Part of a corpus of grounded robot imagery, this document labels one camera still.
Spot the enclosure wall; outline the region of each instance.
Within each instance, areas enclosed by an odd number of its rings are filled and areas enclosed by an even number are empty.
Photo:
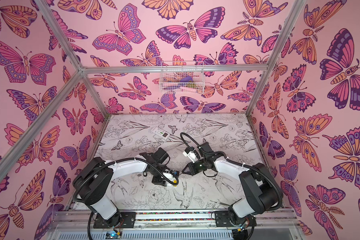
[[[307,239],[360,239],[360,2],[306,8],[251,118]]]

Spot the bird illustration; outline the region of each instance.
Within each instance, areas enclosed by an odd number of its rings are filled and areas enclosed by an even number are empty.
[[[175,195],[176,200],[180,201],[180,208],[181,209],[187,209],[189,205],[191,204],[192,196],[193,196],[193,187],[192,187],[192,193],[191,196],[188,197],[187,193],[187,181],[185,181],[185,186],[183,183],[183,195],[179,194],[175,189],[173,190],[173,194]]]
[[[230,180],[230,179],[220,176],[220,175],[216,175],[215,177],[212,177],[212,179],[216,181],[215,186],[216,186],[217,190],[223,195],[223,197],[225,199],[228,200],[226,195],[223,193],[223,191],[225,189],[225,188],[223,188],[223,185],[226,187],[226,189],[228,189],[233,194],[233,192],[232,192],[232,191],[234,191],[233,188],[224,182],[224,179],[227,179],[227,180]]]

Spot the white remote control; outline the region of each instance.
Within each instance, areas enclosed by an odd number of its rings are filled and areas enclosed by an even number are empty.
[[[162,137],[164,140],[166,140],[170,134],[169,132],[164,131],[163,129],[160,129],[158,127],[155,127],[152,132],[160,137]]]

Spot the purple object in basket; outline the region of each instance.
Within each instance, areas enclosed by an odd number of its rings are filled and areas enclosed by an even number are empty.
[[[193,83],[193,79],[191,76],[186,76],[185,78],[180,80],[181,83]]]

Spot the white wire basket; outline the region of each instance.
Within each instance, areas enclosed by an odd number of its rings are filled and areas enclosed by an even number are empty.
[[[174,61],[161,62],[158,83],[160,92],[174,91],[176,93],[203,94],[205,87],[204,62],[182,61],[182,65],[175,65],[178,63]]]

